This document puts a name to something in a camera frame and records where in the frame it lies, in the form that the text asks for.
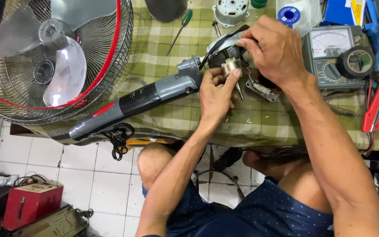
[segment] checkered tablecloth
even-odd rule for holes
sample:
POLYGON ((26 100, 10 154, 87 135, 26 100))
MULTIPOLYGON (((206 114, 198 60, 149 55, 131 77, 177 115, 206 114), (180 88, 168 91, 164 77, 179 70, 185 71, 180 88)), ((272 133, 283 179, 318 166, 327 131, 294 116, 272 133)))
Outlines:
MULTIPOLYGON (((152 83, 177 71, 176 64, 192 54, 204 56, 206 47, 217 39, 212 21, 214 0, 190 0, 188 8, 194 13, 189 24, 183 28, 169 57, 166 52, 181 26, 181 19, 171 23, 155 21, 145 6, 144 0, 133 0, 134 33, 130 59, 125 73, 116 82, 110 99, 113 100, 143 85, 152 83)), ((239 26, 225 29, 219 24, 222 34, 226 34, 242 24, 251 25, 256 19, 267 14, 275 16, 275 2, 269 0, 264 9, 254 9, 249 4, 249 17, 239 26)), ((299 120, 282 93, 277 102, 268 102, 259 95, 246 89, 247 77, 240 80, 245 101, 236 100, 235 109, 230 110, 212 137, 212 143, 225 146, 258 146, 303 144, 299 120)), ((353 110, 357 117, 339 116, 358 148, 368 147, 368 137, 362 133, 361 123, 364 113, 364 95, 358 94, 349 99, 333 100, 331 104, 353 110)), ((127 120, 136 128, 136 137, 155 135, 188 138, 196 129, 201 110, 199 94, 173 101, 154 108, 127 120)), ((48 137, 67 134, 76 120, 62 121, 46 126, 30 127, 48 137)), ((92 137, 80 143, 71 139, 60 140, 65 144, 84 145, 103 140, 92 137)), ((376 149, 379 148, 379 134, 376 136, 376 149)))

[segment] fan blade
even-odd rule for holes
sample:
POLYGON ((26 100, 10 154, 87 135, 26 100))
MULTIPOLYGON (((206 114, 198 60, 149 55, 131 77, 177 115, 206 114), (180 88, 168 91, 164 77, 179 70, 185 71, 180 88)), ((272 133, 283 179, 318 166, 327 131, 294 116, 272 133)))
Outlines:
POLYGON ((116 11, 116 0, 51 0, 52 18, 61 20, 76 30, 81 25, 116 11))
POLYGON ((80 44, 65 36, 68 46, 56 51, 54 76, 43 94, 46 106, 64 105, 80 94, 86 79, 86 57, 80 44))
POLYGON ((0 55, 14 56, 36 48, 41 24, 28 5, 20 6, 0 24, 0 55))

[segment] fan guard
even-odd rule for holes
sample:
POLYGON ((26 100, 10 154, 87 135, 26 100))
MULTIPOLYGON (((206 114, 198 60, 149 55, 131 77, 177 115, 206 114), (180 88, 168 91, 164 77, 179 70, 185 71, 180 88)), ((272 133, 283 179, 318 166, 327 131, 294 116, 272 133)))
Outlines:
MULTIPOLYGON (((50 19, 50 0, 25 2, 41 22, 50 19)), ((4 15, 18 7, 18 0, 6 0, 4 15)), ((117 0, 115 13, 75 30, 86 57, 87 74, 82 94, 68 106, 47 108, 42 99, 53 73, 54 51, 42 45, 20 55, 0 56, 0 118, 15 124, 43 125, 96 109, 95 102, 107 100, 104 94, 111 91, 128 62, 133 18, 131 0, 117 0)))

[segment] blue shorts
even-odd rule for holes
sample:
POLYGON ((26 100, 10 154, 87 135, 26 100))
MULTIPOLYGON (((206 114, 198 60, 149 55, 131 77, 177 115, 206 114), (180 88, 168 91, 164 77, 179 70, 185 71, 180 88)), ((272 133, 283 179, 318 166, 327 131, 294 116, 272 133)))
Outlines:
MULTIPOLYGON (((144 186, 143 195, 147 195, 144 186)), ((333 224, 333 214, 317 211, 297 201, 280 189, 270 176, 235 209, 204 202, 190 180, 167 222, 167 235, 193 236, 197 229, 223 214, 242 219, 264 236, 327 236, 327 229, 333 224)))

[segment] red toolbox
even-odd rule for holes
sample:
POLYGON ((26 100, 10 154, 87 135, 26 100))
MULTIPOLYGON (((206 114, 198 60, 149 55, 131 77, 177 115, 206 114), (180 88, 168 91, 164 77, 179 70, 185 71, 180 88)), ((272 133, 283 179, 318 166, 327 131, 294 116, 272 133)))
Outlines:
POLYGON ((37 183, 12 188, 8 194, 3 227, 11 231, 58 210, 63 188, 37 183))

